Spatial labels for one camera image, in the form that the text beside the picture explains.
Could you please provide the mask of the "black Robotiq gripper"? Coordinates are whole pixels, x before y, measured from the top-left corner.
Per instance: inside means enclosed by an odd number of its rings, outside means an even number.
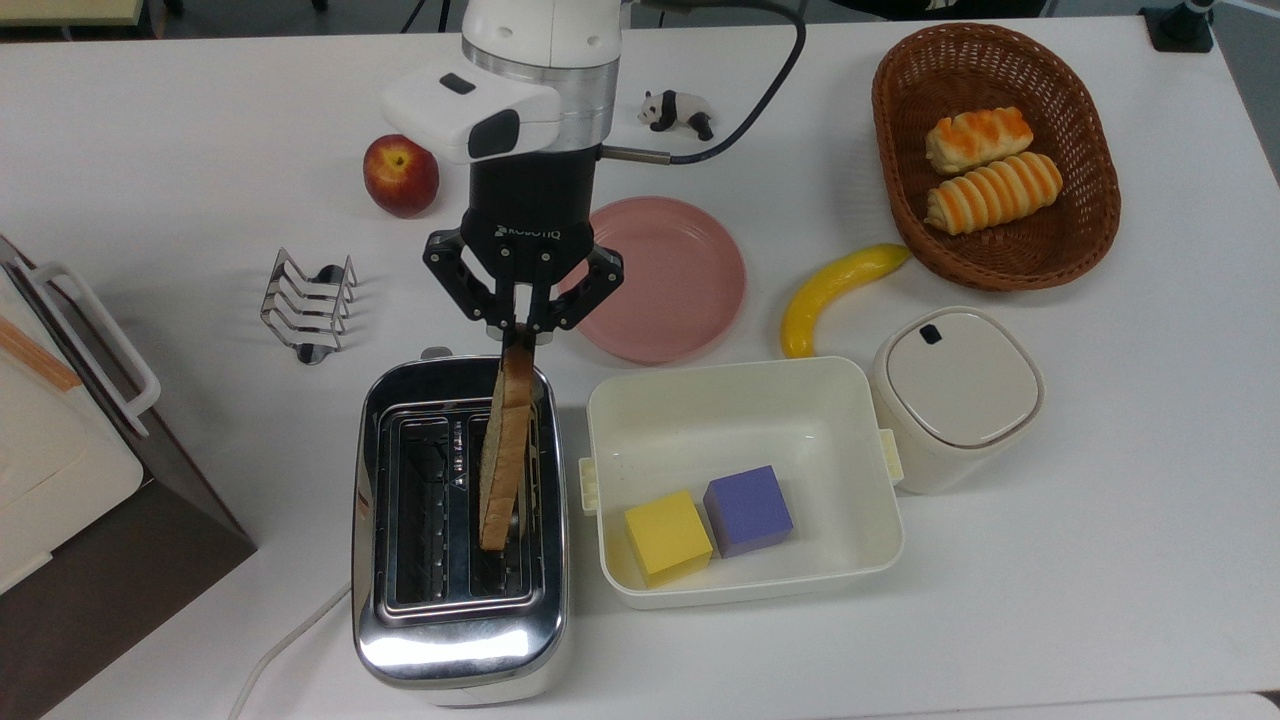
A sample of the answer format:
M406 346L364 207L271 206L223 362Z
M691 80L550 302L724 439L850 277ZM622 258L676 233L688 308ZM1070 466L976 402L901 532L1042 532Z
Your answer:
M530 288L527 331L535 346L572 331L625 282L623 258L595 243L590 224L600 149L530 152L470 169L460 229L431 232L422 261L460 310L483 322L503 348L518 343L515 288ZM490 290L465 249L494 282Z

